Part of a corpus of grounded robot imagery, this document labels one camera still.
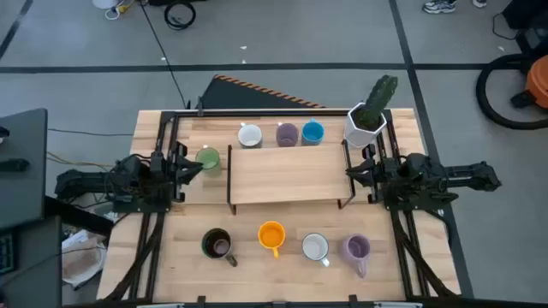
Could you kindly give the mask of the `plain white mug brown rim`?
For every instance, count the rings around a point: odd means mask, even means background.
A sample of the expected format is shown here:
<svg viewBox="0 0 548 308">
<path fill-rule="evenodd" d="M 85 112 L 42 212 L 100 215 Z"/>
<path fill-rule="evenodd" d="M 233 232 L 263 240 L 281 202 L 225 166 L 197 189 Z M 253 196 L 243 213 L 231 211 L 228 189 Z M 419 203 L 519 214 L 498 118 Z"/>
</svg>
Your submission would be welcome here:
<svg viewBox="0 0 548 308">
<path fill-rule="evenodd" d="M 257 125 L 242 122 L 237 138 L 242 148 L 260 148 L 262 146 L 263 134 Z"/>
</svg>

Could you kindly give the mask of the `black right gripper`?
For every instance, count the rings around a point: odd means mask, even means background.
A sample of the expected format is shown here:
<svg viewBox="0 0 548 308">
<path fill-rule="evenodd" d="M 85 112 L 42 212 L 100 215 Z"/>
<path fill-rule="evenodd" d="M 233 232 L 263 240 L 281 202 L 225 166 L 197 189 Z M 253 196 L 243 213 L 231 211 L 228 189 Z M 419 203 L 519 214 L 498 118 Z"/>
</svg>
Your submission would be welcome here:
<svg viewBox="0 0 548 308">
<path fill-rule="evenodd" d="M 370 204 L 387 201 L 389 204 L 401 204 L 402 199 L 396 194 L 397 170 L 402 163 L 399 148 L 392 149 L 393 157 L 384 152 L 379 161 L 367 159 L 358 166 L 346 169 L 347 175 L 363 187 L 370 187 L 372 192 L 367 196 Z"/>
</svg>

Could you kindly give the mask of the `yellow mug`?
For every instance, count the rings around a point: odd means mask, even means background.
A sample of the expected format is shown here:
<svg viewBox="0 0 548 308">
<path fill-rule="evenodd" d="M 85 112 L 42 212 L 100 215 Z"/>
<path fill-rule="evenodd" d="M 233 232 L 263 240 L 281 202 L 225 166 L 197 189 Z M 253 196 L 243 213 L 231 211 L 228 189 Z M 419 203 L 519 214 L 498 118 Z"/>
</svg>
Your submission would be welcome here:
<svg viewBox="0 0 548 308">
<path fill-rule="evenodd" d="M 264 248 L 272 251 L 275 258 L 279 258 L 279 247 L 286 239 L 285 229 L 279 222 L 264 222 L 259 227 L 258 239 Z"/>
</svg>

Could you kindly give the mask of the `white hexagonal planter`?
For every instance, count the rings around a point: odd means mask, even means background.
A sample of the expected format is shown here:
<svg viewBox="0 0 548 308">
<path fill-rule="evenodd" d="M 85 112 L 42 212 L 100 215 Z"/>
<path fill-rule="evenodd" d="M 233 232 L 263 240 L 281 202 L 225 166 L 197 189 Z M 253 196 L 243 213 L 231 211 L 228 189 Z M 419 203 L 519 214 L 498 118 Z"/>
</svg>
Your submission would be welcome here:
<svg viewBox="0 0 548 308">
<path fill-rule="evenodd" d="M 381 114 L 379 117 L 380 124 L 376 129 L 369 131 L 358 128 L 354 123 L 352 114 L 365 105 L 366 104 L 363 102 L 358 103 L 347 113 L 346 116 L 344 139 L 354 148 L 363 148 L 371 144 L 387 125 L 384 114 Z"/>
</svg>

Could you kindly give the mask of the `orange shop vacuum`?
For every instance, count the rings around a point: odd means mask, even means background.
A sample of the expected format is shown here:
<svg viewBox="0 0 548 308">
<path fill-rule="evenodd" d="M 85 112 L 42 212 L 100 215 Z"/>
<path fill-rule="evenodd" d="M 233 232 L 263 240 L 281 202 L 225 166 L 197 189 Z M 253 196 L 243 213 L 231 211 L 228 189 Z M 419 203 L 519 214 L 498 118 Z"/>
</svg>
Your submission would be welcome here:
<svg viewBox="0 0 548 308">
<path fill-rule="evenodd" d="M 536 60 L 527 72 L 523 92 L 511 98 L 516 108 L 538 105 L 548 110 L 548 55 Z"/>
</svg>

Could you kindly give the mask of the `white mug blue leaf print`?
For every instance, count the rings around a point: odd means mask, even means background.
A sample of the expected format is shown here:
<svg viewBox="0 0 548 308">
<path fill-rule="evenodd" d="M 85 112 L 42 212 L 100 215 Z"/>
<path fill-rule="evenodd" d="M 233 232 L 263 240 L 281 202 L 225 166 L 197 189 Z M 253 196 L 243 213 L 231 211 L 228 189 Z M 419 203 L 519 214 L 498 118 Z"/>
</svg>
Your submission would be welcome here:
<svg viewBox="0 0 548 308">
<path fill-rule="evenodd" d="M 319 233 L 307 234 L 301 242 L 302 253 L 305 258 L 320 262 L 323 266 L 329 267 L 329 241 Z"/>
</svg>

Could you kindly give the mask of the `black keyboard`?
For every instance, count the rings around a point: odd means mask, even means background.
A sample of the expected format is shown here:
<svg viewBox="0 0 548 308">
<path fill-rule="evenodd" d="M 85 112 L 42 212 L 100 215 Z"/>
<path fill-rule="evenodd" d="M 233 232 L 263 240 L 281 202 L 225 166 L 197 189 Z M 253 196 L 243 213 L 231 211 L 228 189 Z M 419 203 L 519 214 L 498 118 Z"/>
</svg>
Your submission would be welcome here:
<svg viewBox="0 0 548 308">
<path fill-rule="evenodd" d="M 17 270 L 17 236 L 13 230 L 0 233 L 0 275 Z"/>
</svg>

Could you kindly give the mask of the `dark glazed mug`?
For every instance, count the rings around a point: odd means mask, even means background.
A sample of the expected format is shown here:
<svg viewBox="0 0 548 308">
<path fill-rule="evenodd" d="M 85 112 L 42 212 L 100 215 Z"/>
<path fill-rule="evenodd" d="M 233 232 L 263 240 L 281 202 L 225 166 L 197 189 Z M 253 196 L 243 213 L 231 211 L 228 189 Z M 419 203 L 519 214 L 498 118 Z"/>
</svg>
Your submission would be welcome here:
<svg viewBox="0 0 548 308">
<path fill-rule="evenodd" d="M 221 228 L 213 228 L 205 233 L 201 241 L 202 252 L 211 259 L 225 259 L 232 267 L 238 265 L 232 254 L 232 238 Z"/>
</svg>

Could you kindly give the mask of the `purple ribbed mug white handle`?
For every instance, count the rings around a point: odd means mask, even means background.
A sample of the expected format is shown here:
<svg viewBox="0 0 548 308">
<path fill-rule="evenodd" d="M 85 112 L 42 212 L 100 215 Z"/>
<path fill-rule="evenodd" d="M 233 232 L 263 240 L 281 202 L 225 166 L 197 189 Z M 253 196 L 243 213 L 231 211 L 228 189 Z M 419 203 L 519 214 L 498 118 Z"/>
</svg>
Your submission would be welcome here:
<svg viewBox="0 0 548 308">
<path fill-rule="evenodd" d="M 276 141 L 279 147 L 295 146 L 299 138 L 299 130 L 292 123 L 279 123 L 276 131 Z"/>
</svg>

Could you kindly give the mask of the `crumpled paper bag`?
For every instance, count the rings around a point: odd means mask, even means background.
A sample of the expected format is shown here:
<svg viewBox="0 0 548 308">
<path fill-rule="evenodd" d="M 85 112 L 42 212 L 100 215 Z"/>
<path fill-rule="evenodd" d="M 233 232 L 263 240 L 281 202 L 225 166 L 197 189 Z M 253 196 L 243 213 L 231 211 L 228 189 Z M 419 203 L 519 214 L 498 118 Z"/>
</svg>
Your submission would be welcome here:
<svg viewBox="0 0 548 308">
<path fill-rule="evenodd" d="M 105 237 L 82 229 L 62 242 L 62 280 L 72 287 L 87 282 L 103 269 Z"/>
</svg>

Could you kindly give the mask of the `pink bubble-ringed mug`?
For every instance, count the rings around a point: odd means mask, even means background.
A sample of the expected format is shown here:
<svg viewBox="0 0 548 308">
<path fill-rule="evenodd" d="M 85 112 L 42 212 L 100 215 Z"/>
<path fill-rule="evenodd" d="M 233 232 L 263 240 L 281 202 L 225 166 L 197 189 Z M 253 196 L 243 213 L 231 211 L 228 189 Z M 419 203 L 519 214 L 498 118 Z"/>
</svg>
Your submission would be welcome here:
<svg viewBox="0 0 548 308">
<path fill-rule="evenodd" d="M 370 252 L 370 241 L 363 234 L 351 234 L 342 241 L 339 249 L 342 261 L 361 279 L 366 277 Z"/>
</svg>

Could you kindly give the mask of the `black aluminium table frame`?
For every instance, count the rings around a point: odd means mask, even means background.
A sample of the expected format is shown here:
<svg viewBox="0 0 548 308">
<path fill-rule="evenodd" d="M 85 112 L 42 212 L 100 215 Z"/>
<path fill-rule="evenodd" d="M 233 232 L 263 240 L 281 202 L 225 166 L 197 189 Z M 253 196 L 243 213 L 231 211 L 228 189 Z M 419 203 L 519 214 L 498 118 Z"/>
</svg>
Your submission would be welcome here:
<svg viewBox="0 0 548 308">
<path fill-rule="evenodd" d="M 341 147 L 344 122 L 342 109 L 299 109 L 309 114 L 289 114 L 290 110 L 206 110 L 194 118 L 191 112 L 180 120 L 177 136 L 188 147 L 188 157 L 202 145 L 216 147 L 226 164 L 227 146 L 239 147 L 239 122 L 258 123 L 274 133 L 283 120 L 303 124 L 318 116 L 328 130 L 327 145 Z M 369 190 L 355 184 L 356 197 L 342 210 L 336 200 L 288 204 L 237 205 L 233 216 L 226 204 L 226 167 L 222 176 L 196 176 L 186 193 L 186 202 L 175 203 L 164 220 L 153 299 L 155 302 L 205 303 L 241 302 L 340 302 L 355 294 L 361 301 L 406 299 L 402 271 L 390 213 L 381 204 L 368 204 Z M 415 228 L 423 258 L 444 285 L 461 293 L 444 223 L 430 214 L 415 211 Z M 280 222 L 286 240 L 280 258 L 259 244 L 259 225 Z M 98 299 L 113 291 L 133 262 L 138 244 L 142 214 L 124 218 L 113 229 L 106 262 L 98 287 Z M 207 258 L 200 249 L 203 234 L 215 227 L 235 238 L 237 267 L 226 261 Z M 300 240 L 319 232 L 330 241 L 330 267 L 305 260 Z M 339 241 L 346 235 L 364 234 L 372 242 L 366 278 L 359 278 L 338 255 Z"/>
</svg>

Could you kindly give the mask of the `black ramp with hazard stripe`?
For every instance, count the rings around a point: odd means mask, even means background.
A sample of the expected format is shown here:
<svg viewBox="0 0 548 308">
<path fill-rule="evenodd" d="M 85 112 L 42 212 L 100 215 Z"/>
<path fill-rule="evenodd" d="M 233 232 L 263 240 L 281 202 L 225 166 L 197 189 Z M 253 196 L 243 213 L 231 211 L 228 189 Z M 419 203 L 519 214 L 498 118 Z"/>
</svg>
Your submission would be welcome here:
<svg viewBox="0 0 548 308">
<path fill-rule="evenodd" d="M 215 74 L 196 107 L 202 109 L 323 109 L 313 101 L 298 98 L 268 87 Z"/>
</svg>

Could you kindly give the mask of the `green mug with white handle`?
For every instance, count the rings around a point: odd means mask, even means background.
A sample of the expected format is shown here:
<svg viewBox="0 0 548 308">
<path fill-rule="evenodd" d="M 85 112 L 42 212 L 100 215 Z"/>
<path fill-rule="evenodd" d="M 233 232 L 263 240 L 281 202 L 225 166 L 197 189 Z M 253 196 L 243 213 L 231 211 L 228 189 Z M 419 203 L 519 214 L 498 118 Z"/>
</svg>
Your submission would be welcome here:
<svg viewBox="0 0 548 308">
<path fill-rule="evenodd" d="M 221 159 L 217 150 L 204 147 L 195 156 L 195 161 L 202 164 L 202 173 L 211 177 L 222 173 Z"/>
</svg>

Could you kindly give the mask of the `green cactus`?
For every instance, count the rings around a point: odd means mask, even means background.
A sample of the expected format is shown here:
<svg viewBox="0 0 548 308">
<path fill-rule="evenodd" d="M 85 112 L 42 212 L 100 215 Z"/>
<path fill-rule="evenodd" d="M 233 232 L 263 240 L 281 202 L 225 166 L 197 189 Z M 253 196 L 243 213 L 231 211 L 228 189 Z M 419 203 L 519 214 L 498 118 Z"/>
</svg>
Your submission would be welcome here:
<svg viewBox="0 0 548 308">
<path fill-rule="evenodd" d="M 373 86 L 365 104 L 354 112 L 355 125 L 363 130 L 374 131 L 381 122 L 380 116 L 392 99 L 398 86 L 398 78 L 383 75 Z"/>
</svg>

